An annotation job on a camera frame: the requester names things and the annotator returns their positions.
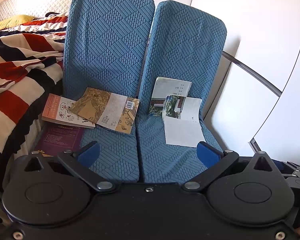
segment metal screw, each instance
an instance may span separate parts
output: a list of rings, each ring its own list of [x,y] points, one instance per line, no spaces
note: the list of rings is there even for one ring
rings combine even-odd
[[[109,181],[102,181],[97,184],[97,188],[101,190],[111,189],[113,187],[112,183]]]
[[[285,237],[286,237],[286,234],[281,231],[275,235],[275,240],[283,240],[283,239],[285,239]]]
[[[153,192],[154,188],[153,187],[146,187],[145,191],[146,192]]]
[[[195,181],[189,181],[185,183],[186,189],[198,189],[200,187],[200,184]]]
[[[21,232],[14,232],[14,233],[12,234],[12,236],[13,236],[13,238],[14,238],[15,240],[22,240],[22,239],[23,239],[23,234],[22,234]]]

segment yellow pillow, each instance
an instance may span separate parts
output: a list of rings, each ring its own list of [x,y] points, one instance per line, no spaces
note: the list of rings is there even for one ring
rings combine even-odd
[[[17,25],[30,22],[34,19],[34,17],[29,15],[16,15],[9,19],[3,20],[0,22],[0,30],[8,29],[15,27]]]

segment metal rail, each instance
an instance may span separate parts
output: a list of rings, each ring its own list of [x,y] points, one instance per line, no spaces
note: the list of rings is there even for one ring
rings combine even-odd
[[[229,53],[222,51],[223,57],[230,60],[246,72],[248,72],[255,79],[259,80],[262,84],[264,84],[267,88],[269,88],[273,93],[275,93],[278,97],[281,96],[282,91],[280,91],[274,84],[266,80],[263,76],[255,72],[253,69],[249,68],[247,65],[243,64],[241,61],[237,60],[235,57],[231,56]]]

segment open book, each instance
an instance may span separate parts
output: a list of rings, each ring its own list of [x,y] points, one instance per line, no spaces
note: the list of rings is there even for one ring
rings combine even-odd
[[[49,94],[42,113],[42,120],[76,127],[95,128],[94,123],[69,110],[75,102],[68,98]]]
[[[205,142],[199,122],[201,102],[200,98],[166,97],[162,109],[166,144],[197,147]]]
[[[136,98],[87,88],[70,110],[105,128],[130,133],[139,101]]]

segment striped blanket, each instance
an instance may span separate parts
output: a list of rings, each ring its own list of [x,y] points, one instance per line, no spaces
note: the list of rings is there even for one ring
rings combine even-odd
[[[7,162],[43,111],[62,92],[67,13],[0,31],[0,190]]]

